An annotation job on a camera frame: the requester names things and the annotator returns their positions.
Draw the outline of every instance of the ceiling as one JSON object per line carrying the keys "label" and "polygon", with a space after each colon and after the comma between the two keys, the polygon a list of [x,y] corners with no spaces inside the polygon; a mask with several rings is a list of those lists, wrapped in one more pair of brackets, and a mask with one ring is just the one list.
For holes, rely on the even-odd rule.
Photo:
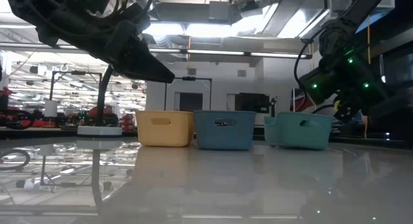
{"label": "ceiling", "polygon": [[[144,5],[146,0],[133,0]],[[280,52],[296,54],[303,44],[297,37],[306,37],[313,30],[330,18],[332,0],[154,0],[150,17],[151,27],[143,33],[153,48],[191,48],[200,50],[237,50],[253,52]],[[256,3],[256,15],[243,18],[241,13],[248,2]],[[350,0],[339,0],[344,6]],[[108,9],[113,9],[115,0],[111,0]],[[227,6],[225,12],[214,9]],[[0,42],[2,43],[39,43],[34,26],[24,22],[11,13],[7,0],[0,0]],[[48,98],[50,78],[53,70],[60,70],[63,65],[71,70],[103,73],[107,64],[86,54],[67,54],[40,52],[36,49],[25,51],[1,48],[12,59],[12,90],[19,92],[20,98],[11,99],[16,106],[33,103],[40,107],[43,99]],[[187,61],[187,55],[156,54],[167,63]],[[191,61],[249,63],[256,66],[259,58],[193,55]],[[30,73],[31,66],[39,66],[43,72]],[[96,104],[96,76],[66,75],[54,86],[54,99],[61,101],[61,107],[90,108]],[[70,86],[69,82],[81,81],[82,88]],[[139,82],[137,90],[132,89],[133,81],[122,77],[112,77],[108,92],[111,98],[106,101],[121,106],[122,112],[128,108],[145,108],[146,86]]]}

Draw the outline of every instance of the fluorescent light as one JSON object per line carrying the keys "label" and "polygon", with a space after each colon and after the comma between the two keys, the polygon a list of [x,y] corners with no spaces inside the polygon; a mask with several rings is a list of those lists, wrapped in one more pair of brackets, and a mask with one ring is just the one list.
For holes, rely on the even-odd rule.
{"label": "fluorescent light", "polygon": [[8,24],[2,24],[0,25],[0,28],[36,28],[34,25],[8,25]]}
{"label": "fluorescent light", "polygon": [[230,25],[190,24],[185,34],[192,37],[229,37],[234,36]]}
{"label": "fluorescent light", "polygon": [[165,36],[165,35],[179,35],[184,34],[181,24],[177,23],[152,23],[142,33],[150,34],[152,36]]}
{"label": "fluorescent light", "polygon": [[315,21],[313,21],[313,23],[311,23],[311,25],[309,25],[307,28],[305,28],[305,30],[302,31],[302,33],[300,33],[298,35],[298,37],[303,37],[305,36],[310,30],[312,30],[320,21],[322,21],[324,19],[324,17],[330,13],[330,10],[325,10]]}
{"label": "fluorescent light", "polygon": [[291,58],[291,59],[296,59],[298,57],[297,54],[259,53],[259,52],[252,52],[251,56],[256,56],[256,57],[285,57],[285,58]]}
{"label": "fluorescent light", "polygon": [[62,79],[69,80],[69,81],[73,80],[72,78],[70,78],[68,76],[62,76]]}
{"label": "fluorescent light", "polygon": [[150,53],[180,53],[180,49],[161,49],[161,48],[151,48]]}
{"label": "fluorescent light", "polygon": [[226,56],[243,56],[244,52],[233,52],[233,51],[223,51],[223,50],[191,50],[188,49],[189,54],[217,54]]}
{"label": "fluorescent light", "polygon": [[282,38],[294,38],[297,37],[302,29],[306,26],[305,14],[302,10],[298,10],[294,14],[288,23],[284,26],[283,30],[278,34],[278,37]]}
{"label": "fluorescent light", "polygon": [[17,96],[17,97],[25,97],[26,95],[21,94],[20,92],[13,94],[13,96]]}
{"label": "fluorescent light", "polygon": [[78,88],[83,87],[82,83],[79,83],[79,82],[76,82],[76,81],[70,82],[69,85],[73,85],[73,86],[78,87]]}
{"label": "fluorescent light", "polygon": [[87,88],[90,88],[90,89],[93,89],[93,90],[95,90],[95,91],[98,91],[99,89],[97,89],[97,88],[95,88],[95,87],[92,87],[92,86],[89,86],[89,85],[83,85],[83,86],[85,86],[85,87],[87,87]]}
{"label": "fluorescent light", "polygon": [[184,214],[182,218],[219,218],[219,219],[239,219],[243,218],[242,216],[238,215],[196,215],[196,214]]}
{"label": "fluorescent light", "polygon": [[300,219],[296,215],[257,215],[250,216],[251,219]]}

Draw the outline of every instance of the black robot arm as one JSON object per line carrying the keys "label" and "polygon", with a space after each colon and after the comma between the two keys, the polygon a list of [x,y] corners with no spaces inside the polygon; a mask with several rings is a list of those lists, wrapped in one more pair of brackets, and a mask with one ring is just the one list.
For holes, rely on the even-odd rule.
{"label": "black robot arm", "polygon": [[367,60],[357,50],[352,38],[360,24],[381,0],[355,0],[339,18],[321,33],[319,51],[323,57],[319,67],[303,75],[299,83],[316,104],[333,94],[339,94],[341,108],[335,115],[343,122],[362,109],[370,109],[392,96],[379,78],[376,78]]}
{"label": "black robot arm", "polygon": [[352,41],[359,25],[380,1],[355,0],[341,17],[327,25],[319,40],[323,56],[319,67],[300,77],[298,83],[316,104],[337,94],[341,106],[334,117],[344,123],[361,110],[412,145],[413,108],[408,94],[387,88],[381,78],[373,74],[358,49],[359,43]]}
{"label": "black robot arm", "polygon": [[174,74],[149,52],[141,35],[150,26],[146,13],[152,2],[142,9],[122,1],[121,8],[117,0],[114,11],[100,17],[109,0],[8,0],[17,17],[36,26],[42,43],[55,47],[62,39],[112,65],[120,75],[171,83]]}

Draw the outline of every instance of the ceiling duct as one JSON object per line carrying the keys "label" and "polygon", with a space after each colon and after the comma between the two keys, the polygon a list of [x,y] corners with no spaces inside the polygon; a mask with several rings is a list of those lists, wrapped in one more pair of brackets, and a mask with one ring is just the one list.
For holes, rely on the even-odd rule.
{"label": "ceiling duct", "polygon": [[304,1],[305,0],[281,0],[277,10],[265,26],[263,34],[278,36],[291,17],[296,14]]}
{"label": "ceiling duct", "polygon": [[159,48],[174,48],[169,36],[153,36],[153,38]]}

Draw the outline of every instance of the white wall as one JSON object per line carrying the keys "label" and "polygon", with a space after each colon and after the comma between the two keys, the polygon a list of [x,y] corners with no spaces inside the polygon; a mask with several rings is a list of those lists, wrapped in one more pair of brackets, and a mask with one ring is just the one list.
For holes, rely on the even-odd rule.
{"label": "white wall", "polygon": [[[298,76],[306,74],[318,66],[321,59],[317,52],[314,60],[302,59],[298,66]],[[227,95],[238,94],[240,92],[262,93],[270,95],[270,98],[277,97],[276,113],[290,110],[291,90],[298,87],[293,76],[295,59],[275,59],[264,58],[255,68],[250,68],[245,63],[191,63],[191,67],[197,69],[196,77],[212,78],[212,110],[227,109]],[[166,64],[175,73],[176,77],[187,76],[186,63]],[[238,70],[246,70],[246,77],[238,77]],[[176,92],[195,92],[203,94],[203,109],[209,109],[209,82],[205,81],[181,81],[175,80],[168,86],[166,97],[166,109],[174,109],[174,97]],[[146,109],[164,109],[164,83],[148,82]],[[333,114],[334,111],[326,110],[326,114]],[[262,125],[262,117],[259,115],[256,124]]]}
{"label": "white wall", "polygon": [[[186,63],[166,65],[176,77],[188,76]],[[198,78],[212,79],[212,110],[227,109],[227,94],[240,92],[254,92],[254,68],[246,63],[191,63],[197,69]],[[238,77],[238,70],[246,70],[246,77]],[[166,109],[174,109],[174,94],[176,92],[194,92],[203,94],[203,109],[209,109],[209,81],[182,81],[175,80],[168,86],[166,95]],[[164,83],[148,82],[146,94],[147,110],[163,110],[164,108]]]}

